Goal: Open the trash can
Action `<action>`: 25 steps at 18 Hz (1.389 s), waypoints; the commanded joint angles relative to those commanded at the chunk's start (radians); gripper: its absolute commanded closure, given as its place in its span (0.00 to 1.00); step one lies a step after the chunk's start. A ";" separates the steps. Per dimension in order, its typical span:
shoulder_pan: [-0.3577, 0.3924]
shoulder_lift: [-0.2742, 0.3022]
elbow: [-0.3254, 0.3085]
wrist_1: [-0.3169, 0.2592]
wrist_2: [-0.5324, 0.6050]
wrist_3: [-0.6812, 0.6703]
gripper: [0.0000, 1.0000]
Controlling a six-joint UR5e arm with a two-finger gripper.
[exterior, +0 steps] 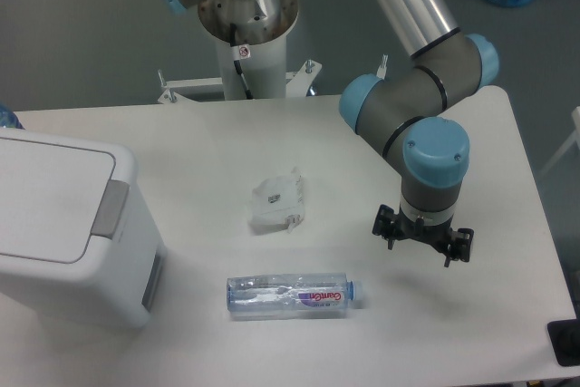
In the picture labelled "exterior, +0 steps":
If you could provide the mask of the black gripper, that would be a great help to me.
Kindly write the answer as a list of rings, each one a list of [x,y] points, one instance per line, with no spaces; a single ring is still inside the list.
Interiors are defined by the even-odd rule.
[[[433,247],[445,256],[444,266],[452,262],[468,263],[474,238],[472,228],[453,230],[450,224],[453,208],[426,212],[410,205],[400,204],[399,214],[386,205],[380,205],[372,225],[372,233],[387,241],[393,250],[397,240],[414,240]]]

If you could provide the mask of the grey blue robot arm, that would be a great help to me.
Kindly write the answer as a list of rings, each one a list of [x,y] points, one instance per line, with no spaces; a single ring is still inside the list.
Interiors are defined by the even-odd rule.
[[[282,43],[298,16],[297,0],[164,0],[175,13],[196,9],[217,43],[223,92],[229,100],[286,97]],[[464,34],[442,0],[378,0],[412,69],[388,82],[357,77],[339,101],[344,121],[400,176],[397,208],[381,206],[373,233],[389,244],[415,240],[447,262],[470,259],[474,232],[451,225],[469,166],[469,137],[443,113],[490,84],[498,54],[485,37]]]

